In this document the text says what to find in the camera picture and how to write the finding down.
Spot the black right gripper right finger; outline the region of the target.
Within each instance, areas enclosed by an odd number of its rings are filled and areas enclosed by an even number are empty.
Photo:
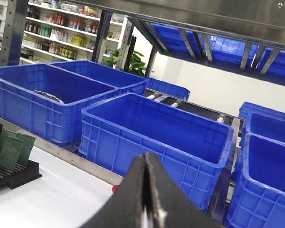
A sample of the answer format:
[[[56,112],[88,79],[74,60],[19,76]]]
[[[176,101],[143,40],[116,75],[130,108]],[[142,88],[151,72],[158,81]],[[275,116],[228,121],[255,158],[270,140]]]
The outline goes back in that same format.
[[[156,154],[147,152],[144,159],[144,200],[149,228],[219,227],[179,189]]]

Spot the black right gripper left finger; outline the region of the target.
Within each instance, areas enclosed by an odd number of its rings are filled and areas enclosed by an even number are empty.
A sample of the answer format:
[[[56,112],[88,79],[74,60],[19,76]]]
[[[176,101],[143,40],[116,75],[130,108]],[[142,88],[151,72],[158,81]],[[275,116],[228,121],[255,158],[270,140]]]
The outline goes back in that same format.
[[[137,156],[111,198],[86,221],[83,228],[141,228],[146,162]]]

